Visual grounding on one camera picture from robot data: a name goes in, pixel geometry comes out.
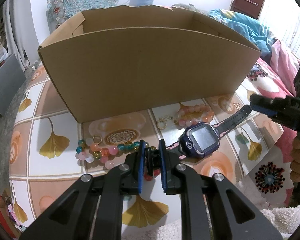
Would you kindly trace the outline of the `right hand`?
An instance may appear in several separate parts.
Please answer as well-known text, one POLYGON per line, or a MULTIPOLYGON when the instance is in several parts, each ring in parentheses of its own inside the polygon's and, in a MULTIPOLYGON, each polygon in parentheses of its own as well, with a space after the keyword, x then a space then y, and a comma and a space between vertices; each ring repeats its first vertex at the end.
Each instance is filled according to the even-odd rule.
POLYGON ((292 151, 290 153, 293 161, 290 163, 290 178, 294 183, 300 182, 300 140, 295 137, 292 142, 292 151))

